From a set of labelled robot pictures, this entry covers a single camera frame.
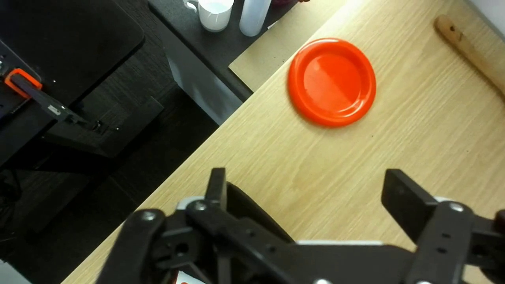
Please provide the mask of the black side table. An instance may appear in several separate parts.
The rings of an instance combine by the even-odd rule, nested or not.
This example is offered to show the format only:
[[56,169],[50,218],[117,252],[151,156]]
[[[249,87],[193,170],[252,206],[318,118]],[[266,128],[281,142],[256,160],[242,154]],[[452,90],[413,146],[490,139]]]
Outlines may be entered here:
[[220,32],[202,27],[182,0],[148,0],[159,19],[159,34],[173,79],[218,125],[251,95],[229,65],[256,40],[239,29],[244,0],[234,0],[229,24]]

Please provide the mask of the beige board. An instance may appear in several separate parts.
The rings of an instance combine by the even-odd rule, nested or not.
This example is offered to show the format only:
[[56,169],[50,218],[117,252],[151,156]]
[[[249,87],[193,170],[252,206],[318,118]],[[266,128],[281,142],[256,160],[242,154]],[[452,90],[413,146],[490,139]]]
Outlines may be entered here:
[[242,52],[229,69],[255,92],[346,2],[310,0],[295,4]]

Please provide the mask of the orange plastic plate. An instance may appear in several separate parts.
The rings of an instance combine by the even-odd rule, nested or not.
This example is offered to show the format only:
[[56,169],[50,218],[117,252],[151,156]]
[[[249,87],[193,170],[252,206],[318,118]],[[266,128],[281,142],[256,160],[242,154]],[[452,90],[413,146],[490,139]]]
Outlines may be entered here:
[[302,46],[287,74],[289,99],[306,120],[346,127],[370,111],[377,83],[365,54],[340,38],[318,38]]

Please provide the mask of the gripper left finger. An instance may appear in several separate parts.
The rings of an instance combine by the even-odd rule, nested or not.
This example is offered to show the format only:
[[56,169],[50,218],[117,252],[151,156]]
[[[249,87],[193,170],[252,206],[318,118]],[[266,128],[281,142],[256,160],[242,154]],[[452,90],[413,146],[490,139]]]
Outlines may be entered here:
[[96,284],[314,284],[309,247],[294,242],[245,192],[211,171],[204,196],[171,215],[141,209],[124,222]]

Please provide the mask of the translucent white bottle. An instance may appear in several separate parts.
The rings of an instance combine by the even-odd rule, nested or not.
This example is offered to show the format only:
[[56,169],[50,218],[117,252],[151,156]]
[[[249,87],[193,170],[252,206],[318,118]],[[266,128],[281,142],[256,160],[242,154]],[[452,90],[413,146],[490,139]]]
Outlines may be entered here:
[[239,29],[247,37],[261,31],[272,0],[244,0]]

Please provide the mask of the wooden stick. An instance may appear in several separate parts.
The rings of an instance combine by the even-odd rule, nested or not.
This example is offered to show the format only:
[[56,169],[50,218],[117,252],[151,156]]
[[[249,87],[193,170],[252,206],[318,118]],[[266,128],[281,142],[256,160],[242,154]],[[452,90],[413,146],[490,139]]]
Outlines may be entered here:
[[447,15],[438,15],[434,20],[434,28],[444,40],[466,59],[480,74],[499,91],[505,99],[505,79],[497,72],[491,63],[469,41],[467,36],[456,27]]

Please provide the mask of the white mug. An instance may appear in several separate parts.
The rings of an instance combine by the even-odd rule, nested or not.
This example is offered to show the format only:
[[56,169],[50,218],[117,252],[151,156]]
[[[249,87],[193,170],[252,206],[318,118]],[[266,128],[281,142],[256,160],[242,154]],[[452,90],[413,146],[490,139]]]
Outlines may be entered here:
[[205,30],[223,31],[229,24],[234,0],[182,0],[186,8],[198,14]]

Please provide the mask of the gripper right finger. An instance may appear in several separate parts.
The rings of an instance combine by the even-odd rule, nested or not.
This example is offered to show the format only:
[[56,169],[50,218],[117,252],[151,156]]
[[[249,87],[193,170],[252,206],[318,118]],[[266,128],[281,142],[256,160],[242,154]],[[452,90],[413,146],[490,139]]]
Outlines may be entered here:
[[381,203],[416,245],[402,284],[464,284],[466,265],[505,284],[505,209],[488,219],[437,201],[399,169],[386,170]]

